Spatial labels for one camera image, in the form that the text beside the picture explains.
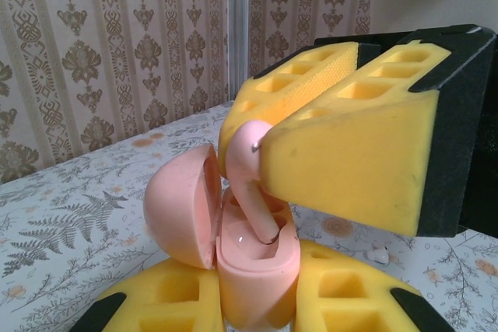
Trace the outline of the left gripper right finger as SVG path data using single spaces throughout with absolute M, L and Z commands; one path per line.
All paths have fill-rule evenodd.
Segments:
M 313 241 L 300 246 L 292 331 L 454 330 L 411 285 Z

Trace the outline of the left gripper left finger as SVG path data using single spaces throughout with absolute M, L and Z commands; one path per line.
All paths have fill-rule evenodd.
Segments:
M 113 285 L 75 323 L 80 332 L 224 331 L 214 270 L 164 260 Z

